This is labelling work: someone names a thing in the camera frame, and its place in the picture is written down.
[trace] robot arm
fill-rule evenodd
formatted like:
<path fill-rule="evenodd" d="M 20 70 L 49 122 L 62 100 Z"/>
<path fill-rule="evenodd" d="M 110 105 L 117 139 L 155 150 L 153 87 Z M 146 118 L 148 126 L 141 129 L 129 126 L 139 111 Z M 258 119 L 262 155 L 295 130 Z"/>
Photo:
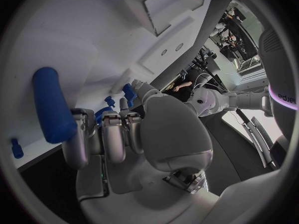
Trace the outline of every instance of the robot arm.
<path fill-rule="evenodd" d="M 216 90 L 201 87 L 194 90 L 185 104 L 200 117 L 236 109 L 262 110 L 265 116 L 272 116 L 268 87 L 261 93 L 244 94 L 234 92 L 221 94 Z"/>

